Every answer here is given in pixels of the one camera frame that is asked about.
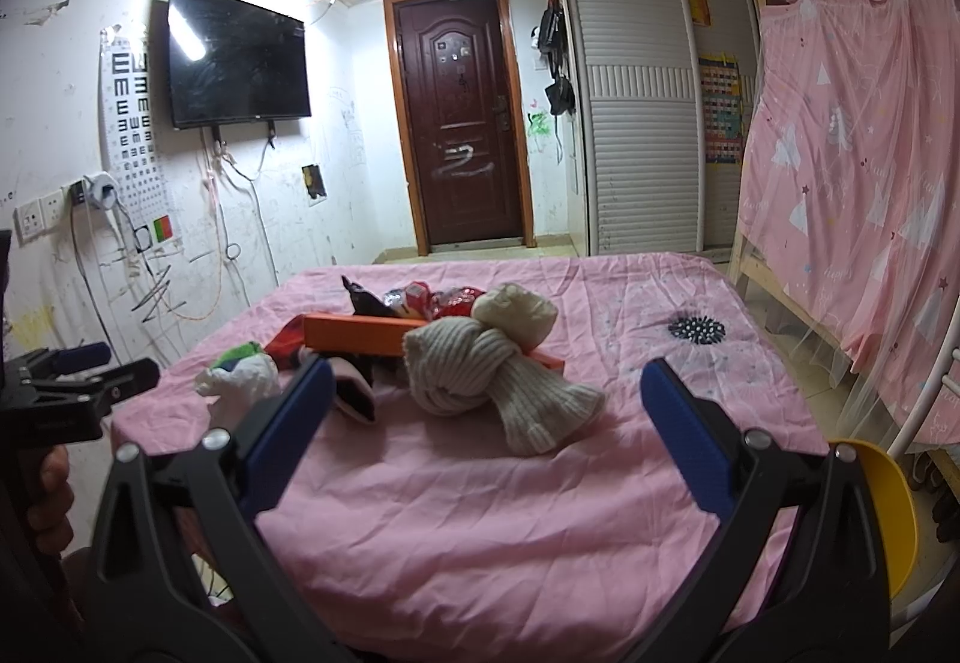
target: beige knitted scarf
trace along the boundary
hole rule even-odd
[[[453,416],[493,401],[517,455],[542,455],[589,422],[600,390],[568,383],[520,353],[499,329],[448,316],[408,332],[403,351],[414,400],[430,414]]]

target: white louvered door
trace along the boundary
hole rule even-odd
[[[752,0],[707,0],[710,25],[693,27],[697,52],[733,54],[740,70],[743,91],[744,137],[754,112],[757,81],[757,46],[750,13]],[[708,164],[704,205],[704,247],[733,245],[740,204],[740,166]]]
[[[696,78],[680,0],[575,0],[590,249],[697,250]]]

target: orange box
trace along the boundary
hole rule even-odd
[[[357,316],[347,313],[309,313],[304,316],[304,344],[317,353],[403,356],[403,337],[424,327],[422,319]],[[565,362],[534,349],[528,353],[548,370],[563,372]]]

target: green scribble on wall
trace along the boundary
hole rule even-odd
[[[538,110],[536,113],[527,113],[527,134],[529,137],[547,137],[550,134],[550,125],[547,123],[549,113]]]

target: yellow plastic object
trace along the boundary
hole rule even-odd
[[[877,510],[877,522],[880,523],[892,598],[904,589],[917,562],[919,534],[910,488],[899,465],[877,444],[856,438],[843,438],[830,443],[833,447],[837,444],[850,444],[856,449],[860,465],[863,466]]]

